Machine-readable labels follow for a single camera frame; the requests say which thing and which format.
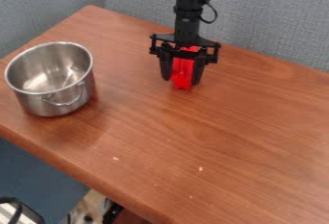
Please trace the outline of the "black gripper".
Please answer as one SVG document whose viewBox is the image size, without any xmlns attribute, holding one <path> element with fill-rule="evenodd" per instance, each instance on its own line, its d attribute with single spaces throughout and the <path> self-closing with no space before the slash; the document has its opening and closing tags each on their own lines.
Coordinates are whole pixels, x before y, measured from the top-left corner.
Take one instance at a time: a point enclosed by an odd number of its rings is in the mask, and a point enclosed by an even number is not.
<svg viewBox="0 0 329 224">
<path fill-rule="evenodd" d="M 148 52 L 159 58 L 160 75 L 164 81 L 171 79 L 173 58 L 194 60 L 191 73 L 194 86 L 200 82 L 206 63 L 218 62 L 220 44 L 199 36 L 202 11 L 202 8 L 183 10 L 175 6 L 175 31 L 171 34 L 149 35 Z"/>
</svg>

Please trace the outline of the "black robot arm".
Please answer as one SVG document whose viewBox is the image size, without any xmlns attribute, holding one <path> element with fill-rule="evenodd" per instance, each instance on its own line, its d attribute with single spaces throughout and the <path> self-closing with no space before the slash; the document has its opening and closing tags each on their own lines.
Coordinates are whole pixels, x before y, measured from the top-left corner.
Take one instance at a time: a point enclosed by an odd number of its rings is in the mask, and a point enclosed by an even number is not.
<svg viewBox="0 0 329 224">
<path fill-rule="evenodd" d="M 148 52 L 159 59 L 160 76 L 175 88 L 189 89 L 200 82 L 204 67 L 216 63 L 220 44 L 199 36 L 199 24 L 211 24 L 202 16 L 208 6 L 216 15 L 211 0 L 176 0 L 173 6 L 175 31 L 151 34 Z"/>
</svg>

